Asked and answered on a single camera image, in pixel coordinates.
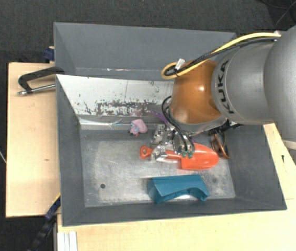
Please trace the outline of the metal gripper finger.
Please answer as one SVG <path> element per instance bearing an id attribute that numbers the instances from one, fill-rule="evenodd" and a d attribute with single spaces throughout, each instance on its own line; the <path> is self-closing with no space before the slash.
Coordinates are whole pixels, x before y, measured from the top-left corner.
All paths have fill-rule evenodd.
<path id="1" fill-rule="evenodd" d="M 158 145 L 152 150 L 151 160 L 155 162 L 166 162 L 167 157 L 166 147 L 163 145 Z"/>
<path id="2" fill-rule="evenodd" d="M 164 133 L 165 133 L 165 125 L 158 124 L 153 133 L 151 144 L 160 144 L 163 140 Z"/>

